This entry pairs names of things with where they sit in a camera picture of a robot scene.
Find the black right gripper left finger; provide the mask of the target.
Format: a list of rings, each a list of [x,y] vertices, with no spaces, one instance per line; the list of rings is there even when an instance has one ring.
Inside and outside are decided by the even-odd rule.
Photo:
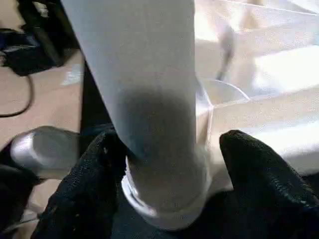
[[[115,130],[96,136],[49,198],[31,238],[109,239],[126,155]]]

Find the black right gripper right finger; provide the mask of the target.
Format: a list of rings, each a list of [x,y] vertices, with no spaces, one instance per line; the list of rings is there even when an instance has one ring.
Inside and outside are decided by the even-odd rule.
[[[319,198],[275,150],[240,131],[219,138],[220,150],[256,239],[317,239]]]

